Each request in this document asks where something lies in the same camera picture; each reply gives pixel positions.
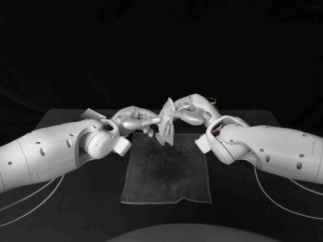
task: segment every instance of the cable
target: cable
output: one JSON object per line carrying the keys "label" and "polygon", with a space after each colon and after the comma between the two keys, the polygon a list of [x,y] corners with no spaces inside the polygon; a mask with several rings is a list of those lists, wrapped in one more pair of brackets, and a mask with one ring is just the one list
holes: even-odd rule
{"label": "cable", "polygon": [[8,223],[4,223],[4,224],[1,224],[0,225],[0,227],[2,227],[4,225],[7,225],[7,224],[10,224],[10,223],[13,223],[14,221],[17,221],[18,219],[21,219],[24,216],[27,216],[40,206],[41,206],[41,204],[46,202],[46,200],[49,199],[49,197],[50,197],[50,195],[47,196],[47,198],[43,200],[43,202],[23,215],[23,216],[20,216],[17,219],[14,219],[13,221],[10,221]]}
{"label": "cable", "polygon": [[313,191],[311,189],[308,189],[307,187],[304,187],[302,185],[300,185],[292,179],[289,179],[302,189],[305,189],[307,191],[310,191],[310,192],[313,192],[313,193],[315,193],[315,194],[318,194],[318,195],[321,195],[323,196],[323,193],[320,193],[320,192],[315,192],[315,191]]}
{"label": "cable", "polygon": [[[258,173],[256,173],[256,167],[255,167],[255,165],[253,165],[253,168],[255,168],[255,175],[256,175],[256,180],[258,180]],[[261,186],[259,181],[258,181],[258,185],[259,185],[259,188],[261,188],[261,190],[262,190],[265,196],[269,198],[269,196],[266,195],[265,190],[264,190],[264,188],[262,188],[262,186]],[[284,210],[287,210],[289,213],[294,213],[294,214],[297,214],[297,215],[300,215],[300,216],[302,216],[302,217],[307,217],[307,218],[314,218],[314,219],[320,219],[320,220],[323,220],[323,218],[311,217],[311,216],[308,216],[308,215],[300,214],[300,213],[297,213],[297,212],[288,210],[288,209],[284,208],[281,205],[278,205],[275,202],[274,202],[274,204],[275,204],[279,208],[282,208]]]}
{"label": "cable", "polygon": [[7,205],[5,207],[0,208],[0,211],[2,211],[4,209],[7,209],[13,205],[15,205],[17,203],[20,203],[21,201],[24,201],[27,198],[30,198],[36,193],[39,193],[50,185],[50,183],[53,181],[54,181],[54,179],[36,192],[33,192],[26,198],[23,198],[21,200],[15,201],[14,203],[11,203],[10,205]]}

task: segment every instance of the folded cloth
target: folded cloth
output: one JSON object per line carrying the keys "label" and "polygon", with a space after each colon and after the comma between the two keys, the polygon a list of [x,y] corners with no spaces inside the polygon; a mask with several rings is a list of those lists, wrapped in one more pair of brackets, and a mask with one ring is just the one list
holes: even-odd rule
{"label": "folded cloth", "polygon": [[165,142],[170,145],[174,145],[174,118],[167,115],[167,111],[174,111],[174,102],[170,98],[167,99],[167,102],[164,103],[163,109],[158,113],[161,122],[157,124],[158,133],[155,133],[155,139],[161,145],[164,145]]}
{"label": "folded cloth", "polygon": [[196,134],[176,134],[174,145],[132,134],[121,203],[167,204],[181,199],[210,203],[206,158],[194,144]]}

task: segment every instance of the cloth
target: cloth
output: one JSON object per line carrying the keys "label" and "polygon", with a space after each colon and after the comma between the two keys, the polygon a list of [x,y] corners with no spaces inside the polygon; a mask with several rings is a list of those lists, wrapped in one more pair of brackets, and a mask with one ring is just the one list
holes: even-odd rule
{"label": "cloth", "polygon": [[168,98],[164,103],[163,109],[160,110],[158,116],[161,117],[161,122],[157,124],[158,133],[155,133],[155,139],[161,145],[165,142],[170,145],[174,145],[174,125],[173,125],[173,117],[167,115],[167,111],[174,111],[174,102]]}
{"label": "cloth", "polygon": [[197,134],[176,134],[174,146],[134,133],[121,203],[167,204],[181,199],[210,203],[204,154]]}

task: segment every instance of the fabric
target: fabric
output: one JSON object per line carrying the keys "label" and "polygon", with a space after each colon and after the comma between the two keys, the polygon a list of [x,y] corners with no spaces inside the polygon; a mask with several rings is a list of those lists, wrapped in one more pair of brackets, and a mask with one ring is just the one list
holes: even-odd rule
{"label": "fabric", "polygon": [[174,146],[134,133],[121,203],[167,204],[186,199],[210,203],[204,154],[197,134],[176,134]]}
{"label": "fabric", "polygon": [[160,110],[158,116],[163,118],[161,122],[157,124],[158,133],[155,133],[155,139],[161,145],[165,142],[170,145],[174,145],[174,125],[173,125],[173,117],[167,115],[167,111],[174,111],[174,102],[168,98],[164,103],[163,109]]}

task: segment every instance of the dark table surface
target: dark table surface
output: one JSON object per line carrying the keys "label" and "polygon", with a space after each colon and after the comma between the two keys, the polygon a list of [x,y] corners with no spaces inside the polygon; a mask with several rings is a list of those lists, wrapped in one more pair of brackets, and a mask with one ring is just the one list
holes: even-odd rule
{"label": "dark table surface", "polygon": [[[39,126],[73,121],[85,110],[52,109]],[[118,110],[95,110],[111,118]],[[220,110],[251,126],[279,126],[265,110]],[[203,126],[178,119],[176,133],[202,134]],[[212,203],[181,200],[176,204],[129,205],[119,202],[129,152],[112,152],[89,161],[65,175],[44,204],[18,221],[0,228],[0,241],[106,241],[121,234],[160,224],[202,223],[233,227],[279,241],[323,241],[323,220],[301,217],[272,204],[255,178],[252,165],[238,160],[225,165],[206,153]],[[258,170],[262,187],[274,201],[295,212],[323,217],[323,197],[301,189],[288,179]],[[26,201],[0,212],[0,224],[28,212],[50,194],[56,181]],[[300,182],[315,191],[323,186]],[[0,207],[33,193],[46,183],[15,188],[0,194]]]}

